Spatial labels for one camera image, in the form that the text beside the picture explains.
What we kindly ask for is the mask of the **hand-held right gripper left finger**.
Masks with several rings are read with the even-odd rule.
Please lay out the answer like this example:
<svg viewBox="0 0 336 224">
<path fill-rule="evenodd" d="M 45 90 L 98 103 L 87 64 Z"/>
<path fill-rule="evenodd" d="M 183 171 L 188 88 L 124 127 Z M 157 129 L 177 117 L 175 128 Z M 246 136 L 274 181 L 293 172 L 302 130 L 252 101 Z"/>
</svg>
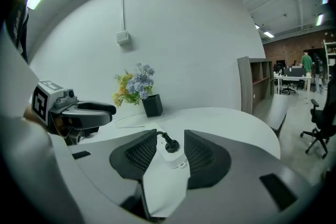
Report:
<svg viewBox="0 0 336 224">
<path fill-rule="evenodd" d="M 142 180 L 156 154 L 156 129 L 145 131 L 140 137 L 114 149 L 110 164 L 124 179 Z"/>
</svg>

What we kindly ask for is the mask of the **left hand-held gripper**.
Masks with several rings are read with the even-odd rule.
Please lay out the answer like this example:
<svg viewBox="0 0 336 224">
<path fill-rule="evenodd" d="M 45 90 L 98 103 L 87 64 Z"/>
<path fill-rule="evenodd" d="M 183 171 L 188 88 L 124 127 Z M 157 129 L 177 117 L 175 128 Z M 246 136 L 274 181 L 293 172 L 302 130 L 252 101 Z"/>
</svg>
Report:
<svg viewBox="0 0 336 224">
<path fill-rule="evenodd" d="M 110 123 L 112 115 L 116 114 L 114 105 L 101 102 L 78 102 L 78 109 L 66 110 L 77 102 L 78 98 L 73 89 L 66 89 L 50 80 L 43 80 L 34 90 L 31 109 L 50 134 L 57 134 L 53 119 L 61 117 L 64 111 L 64 119 L 70 126 L 68 136 L 63 138 L 67 145 L 76 145 L 83 138 L 97 133 L 98 127 Z"/>
</svg>

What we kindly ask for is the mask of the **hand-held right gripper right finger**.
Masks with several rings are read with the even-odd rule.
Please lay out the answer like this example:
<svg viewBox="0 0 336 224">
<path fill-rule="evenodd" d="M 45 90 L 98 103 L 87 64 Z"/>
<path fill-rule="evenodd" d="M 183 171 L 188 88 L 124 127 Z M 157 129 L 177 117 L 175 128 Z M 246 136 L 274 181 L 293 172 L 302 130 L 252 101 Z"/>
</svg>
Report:
<svg viewBox="0 0 336 224">
<path fill-rule="evenodd" d="M 184 131 L 184 153 L 190 167 L 188 189 L 216 185 L 226 176 L 232 164 L 231 156 L 225 148 L 191 130 Z"/>
</svg>

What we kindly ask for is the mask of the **white paper strip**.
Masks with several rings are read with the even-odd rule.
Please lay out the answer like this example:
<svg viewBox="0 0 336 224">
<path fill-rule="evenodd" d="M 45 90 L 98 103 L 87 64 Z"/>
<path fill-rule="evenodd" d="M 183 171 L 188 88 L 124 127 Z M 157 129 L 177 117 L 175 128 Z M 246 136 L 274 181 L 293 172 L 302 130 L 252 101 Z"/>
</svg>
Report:
<svg viewBox="0 0 336 224">
<path fill-rule="evenodd" d="M 184 163 L 187 161 L 187 157 L 182 149 L 181 145 L 177 152 L 168 153 L 165 150 L 165 140 L 160 136 L 157 136 L 156 151 L 159 153 L 159 156 L 163 159 L 164 163 L 170 169 L 181 168 L 184 166 Z"/>
</svg>

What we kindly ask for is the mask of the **person's left forearm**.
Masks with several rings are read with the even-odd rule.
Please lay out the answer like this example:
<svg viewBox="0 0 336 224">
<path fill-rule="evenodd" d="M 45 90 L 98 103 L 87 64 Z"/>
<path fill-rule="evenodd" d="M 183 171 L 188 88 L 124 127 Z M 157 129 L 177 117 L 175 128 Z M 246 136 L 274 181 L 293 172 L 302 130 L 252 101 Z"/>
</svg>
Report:
<svg viewBox="0 0 336 224">
<path fill-rule="evenodd" d="M 28 121 L 31 121 L 31 122 L 35 122 L 37 124 L 40 124 L 40 120 L 39 118 L 32 112 L 31 110 L 31 107 L 30 106 L 27 106 L 25 111 L 24 111 L 24 114 L 23 114 L 23 117 L 28 120 Z"/>
</svg>

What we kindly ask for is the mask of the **person's left hand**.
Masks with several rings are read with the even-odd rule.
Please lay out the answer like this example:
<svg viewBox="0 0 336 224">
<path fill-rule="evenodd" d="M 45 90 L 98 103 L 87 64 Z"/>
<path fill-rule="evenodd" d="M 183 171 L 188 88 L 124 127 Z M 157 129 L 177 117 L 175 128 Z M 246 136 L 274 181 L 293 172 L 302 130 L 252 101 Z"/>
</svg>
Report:
<svg viewBox="0 0 336 224">
<path fill-rule="evenodd" d="M 53 121 L 56 128 L 56 133 L 61 137 L 67 137 L 69 133 L 69 128 L 64 125 L 62 118 L 58 116 L 54 118 Z"/>
</svg>

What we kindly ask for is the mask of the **artificial flower bouquet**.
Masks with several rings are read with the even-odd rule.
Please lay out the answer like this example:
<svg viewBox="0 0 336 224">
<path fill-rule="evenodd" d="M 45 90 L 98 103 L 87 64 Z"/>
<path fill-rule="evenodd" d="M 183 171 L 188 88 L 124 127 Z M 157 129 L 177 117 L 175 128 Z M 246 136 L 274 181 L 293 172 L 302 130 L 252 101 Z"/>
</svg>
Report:
<svg viewBox="0 0 336 224">
<path fill-rule="evenodd" d="M 125 70 L 123 75 L 115 75 L 118 91 L 112 94 L 114 105 L 120 107 L 123 103 L 138 105 L 152 95 L 155 70 L 149 65 L 136 64 L 135 73 Z"/>
</svg>

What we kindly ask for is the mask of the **black square vase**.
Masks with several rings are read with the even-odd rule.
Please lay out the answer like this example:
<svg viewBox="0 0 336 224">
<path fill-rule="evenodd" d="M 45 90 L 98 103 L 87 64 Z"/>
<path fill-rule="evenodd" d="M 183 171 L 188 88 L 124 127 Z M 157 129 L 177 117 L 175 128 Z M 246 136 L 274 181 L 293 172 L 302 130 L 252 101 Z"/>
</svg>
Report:
<svg viewBox="0 0 336 224">
<path fill-rule="evenodd" d="M 148 118 L 161 116 L 163 107 L 159 94 L 151 95 L 146 99 L 143 99 L 142 104 Z"/>
</svg>

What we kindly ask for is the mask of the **grey desk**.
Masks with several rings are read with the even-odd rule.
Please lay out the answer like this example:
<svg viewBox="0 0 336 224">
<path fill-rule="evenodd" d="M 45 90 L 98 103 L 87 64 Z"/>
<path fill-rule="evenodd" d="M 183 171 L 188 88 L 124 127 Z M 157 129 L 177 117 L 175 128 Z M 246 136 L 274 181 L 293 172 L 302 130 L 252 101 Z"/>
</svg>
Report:
<svg viewBox="0 0 336 224">
<path fill-rule="evenodd" d="M 255 107 L 253 116 L 266 123 L 279 138 L 288 108 L 289 98 L 286 95 L 274 94 L 271 98 L 262 100 Z"/>
</svg>

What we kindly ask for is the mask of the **grey open bookshelf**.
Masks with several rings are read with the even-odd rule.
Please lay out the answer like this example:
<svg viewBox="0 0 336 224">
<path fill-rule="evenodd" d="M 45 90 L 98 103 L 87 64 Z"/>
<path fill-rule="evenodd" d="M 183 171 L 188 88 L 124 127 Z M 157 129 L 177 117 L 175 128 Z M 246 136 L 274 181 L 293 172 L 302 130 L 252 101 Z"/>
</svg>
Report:
<svg viewBox="0 0 336 224">
<path fill-rule="evenodd" d="M 237 59 L 240 87 L 241 111 L 253 114 L 255 108 L 274 95 L 274 72 L 272 62 L 266 58 Z"/>
</svg>

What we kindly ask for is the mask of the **small black office chair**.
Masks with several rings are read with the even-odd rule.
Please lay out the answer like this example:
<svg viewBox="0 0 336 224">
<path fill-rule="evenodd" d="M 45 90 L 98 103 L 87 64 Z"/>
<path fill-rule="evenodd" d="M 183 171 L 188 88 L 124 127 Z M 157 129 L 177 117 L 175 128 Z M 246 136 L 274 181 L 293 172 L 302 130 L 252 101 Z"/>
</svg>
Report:
<svg viewBox="0 0 336 224">
<path fill-rule="evenodd" d="M 296 91 L 290 88 L 289 83 L 286 83 L 284 87 L 281 89 L 281 93 L 286 93 L 287 95 L 290 95 L 291 93 L 296 93 Z"/>
</svg>

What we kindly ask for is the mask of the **person's dark shirt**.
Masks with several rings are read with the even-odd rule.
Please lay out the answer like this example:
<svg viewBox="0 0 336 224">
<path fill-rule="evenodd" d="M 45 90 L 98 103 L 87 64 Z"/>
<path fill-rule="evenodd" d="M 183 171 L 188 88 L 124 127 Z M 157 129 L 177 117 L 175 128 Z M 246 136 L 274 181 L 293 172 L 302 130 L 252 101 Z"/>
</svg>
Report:
<svg viewBox="0 0 336 224">
<path fill-rule="evenodd" d="M 8 33 L 19 54 L 27 60 L 27 24 L 29 19 L 28 8 L 24 3 L 17 3 L 6 18 Z"/>
</svg>

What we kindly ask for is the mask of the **white office desk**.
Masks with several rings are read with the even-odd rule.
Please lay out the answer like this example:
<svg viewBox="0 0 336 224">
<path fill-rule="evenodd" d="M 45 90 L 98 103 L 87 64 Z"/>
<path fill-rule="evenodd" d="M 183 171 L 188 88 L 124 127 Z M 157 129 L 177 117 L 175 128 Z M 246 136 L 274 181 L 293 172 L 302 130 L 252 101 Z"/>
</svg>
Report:
<svg viewBox="0 0 336 224">
<path fill-rule="evenodd" d="M 310 76 L 274 76 L 274 79 L 278 82 L 277 94 L 280 94 L 280 90 L 282 88 L 282 80 L 287 81 L 299 81 L 303 80 L 307 82 L 307 93 L 310 93 L 310 86 L 311 86 L 311 77 Z"/>
</svg>

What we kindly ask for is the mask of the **white shelf rack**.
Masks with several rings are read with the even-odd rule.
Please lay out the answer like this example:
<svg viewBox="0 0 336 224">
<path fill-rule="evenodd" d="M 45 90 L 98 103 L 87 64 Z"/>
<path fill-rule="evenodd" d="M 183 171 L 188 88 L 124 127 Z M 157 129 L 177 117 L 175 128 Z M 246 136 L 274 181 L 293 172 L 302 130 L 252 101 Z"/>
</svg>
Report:
<svg viewBox="0 0 336 224">
<path fill-rule="evenodd" d="M 328 42 L 323 40 L 323 46 L 326 55 L 327 82 L 331 79 L 331 69 L 336 64 L 336 41 Z"/>
</svg>

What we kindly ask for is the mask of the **white wall junction box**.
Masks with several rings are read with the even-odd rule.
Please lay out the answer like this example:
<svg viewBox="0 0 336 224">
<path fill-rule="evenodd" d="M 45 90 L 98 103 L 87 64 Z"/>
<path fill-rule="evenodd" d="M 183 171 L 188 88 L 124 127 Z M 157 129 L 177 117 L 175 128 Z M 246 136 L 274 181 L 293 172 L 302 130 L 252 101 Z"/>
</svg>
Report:
<svg viewBox="0 0 336 224">
<path fill-rule="evenodd" d="M 129 41 L 130 41 L 130 35 L 129 35 L 129 32 L 127 30 L 123 30 L 123 31 L 118 32 L 116 34 L 116 42 L 120 46 L 128 43 Z"/>
</svg>

